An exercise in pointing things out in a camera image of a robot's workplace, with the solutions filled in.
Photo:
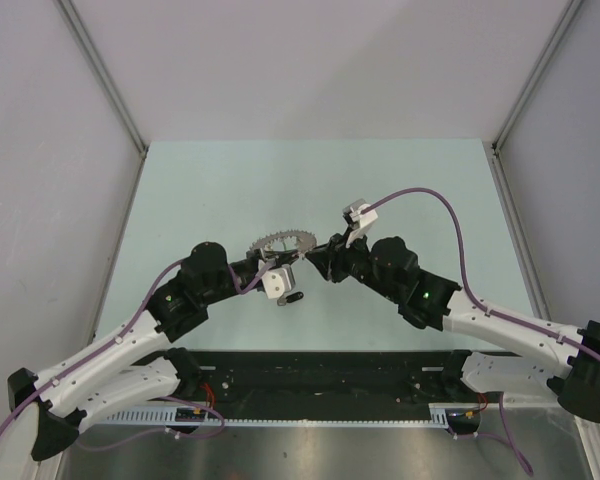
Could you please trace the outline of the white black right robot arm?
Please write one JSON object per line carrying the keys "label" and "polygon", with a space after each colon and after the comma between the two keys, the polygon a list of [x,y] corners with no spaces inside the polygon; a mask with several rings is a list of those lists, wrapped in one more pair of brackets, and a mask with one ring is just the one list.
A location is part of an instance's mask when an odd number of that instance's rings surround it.
{"label": "white black right robot arm", "polygon": [[569,413],[600,424],[600,322],[559,324],[506,310],[453,280],[421,268],[403,239],[368,245],[343,236],[306,255],[332,283],[353,278],[396,305],[417,329],[432,328],[488,342],[531,360],[547,373],[545,387]]}

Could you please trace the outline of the aluminium frame rail right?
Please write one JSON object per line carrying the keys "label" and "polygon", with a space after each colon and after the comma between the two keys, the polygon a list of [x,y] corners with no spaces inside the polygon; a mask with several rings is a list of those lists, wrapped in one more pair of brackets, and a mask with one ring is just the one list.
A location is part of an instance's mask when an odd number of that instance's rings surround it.
{"label": "aluminium frame rail right", "polygon": [[583,0],[569,0],[566,3],[557,23],[552,28],[547,41],[534,62],[530,73],[526,77],[513,105],[509,109],[494,139],[490,142],[490,147],[495,153],[498,153],[505,145],[511,131],[539,87],[549,66],[557,55],[562,43],[565,41],[585,4],[586,2]]}

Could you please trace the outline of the aluminium frame rail left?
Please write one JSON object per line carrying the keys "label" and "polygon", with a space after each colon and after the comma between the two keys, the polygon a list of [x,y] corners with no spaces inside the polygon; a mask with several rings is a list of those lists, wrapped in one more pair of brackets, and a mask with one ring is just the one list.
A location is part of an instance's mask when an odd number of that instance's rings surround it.
{"label": "aluminium frame rail left", "polygon": [[140,158],[144,159],[148,151],[148,144],[133,120],[126,102],[75,3],[71,0],[54,0],[53,4],[94,75],[114,115],[120,122],[124,133],[133,144]]}

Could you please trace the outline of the aluminium frame rail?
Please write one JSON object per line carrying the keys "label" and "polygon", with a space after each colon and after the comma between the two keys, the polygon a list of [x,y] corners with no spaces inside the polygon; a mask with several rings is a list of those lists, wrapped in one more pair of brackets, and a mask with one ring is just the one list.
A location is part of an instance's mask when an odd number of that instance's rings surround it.
{"label": "aluminium frame rail", "polygon": [[133,144],[140,158],[144,159],[148,151],[148,144],[133,120],[126,102],[75,3],[71,0],[54,0],[53,4],[94,75],[114,115],[120,122],[124,133]]}
{"label": "aluminium frame rail", "polygon": [[539,87],[549,66],[557,55],[562,43],[565,41],[585,4],[586,2],[583,0],[569,0],[566,3],[557,23],[552,28],[547,41],[534,62],[530,73],[526,77],[513,105],[509,109],[494,139],[490,142],[490,147],[495,153],[498,153],[505,145],[511,131]]}

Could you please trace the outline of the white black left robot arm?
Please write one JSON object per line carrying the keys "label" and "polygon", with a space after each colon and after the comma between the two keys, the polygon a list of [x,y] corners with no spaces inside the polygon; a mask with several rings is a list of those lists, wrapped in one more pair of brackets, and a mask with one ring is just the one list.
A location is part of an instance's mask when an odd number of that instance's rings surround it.
{"label": "white black left robot arm", "polygon": [[290,292],[291,266],[314,248],[291,232],[255,242],[244,259],[230,262],[216,242],[196,245],[163,274],[132,317],[107,336],[39,372],[22,368],[8,379],[8,436],[33,427],[26,452],[48,460],[70,447],[95,420],[143,400],[187,400],[201,387],[194,359],[174,343],[205,322],[209,306],[262,291],[271,300]]}

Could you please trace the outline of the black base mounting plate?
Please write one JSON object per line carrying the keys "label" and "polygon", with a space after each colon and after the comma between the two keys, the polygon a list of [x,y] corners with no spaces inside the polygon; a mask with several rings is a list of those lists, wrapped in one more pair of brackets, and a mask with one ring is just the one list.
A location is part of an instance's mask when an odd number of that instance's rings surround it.
{"label": "black base mounting plate", "polygon": [[195,351],[217,410],[234,413],[378,413],[405,406],[496,405],[495,387],[468,387],[460,363],[466,350],[421,352]]}

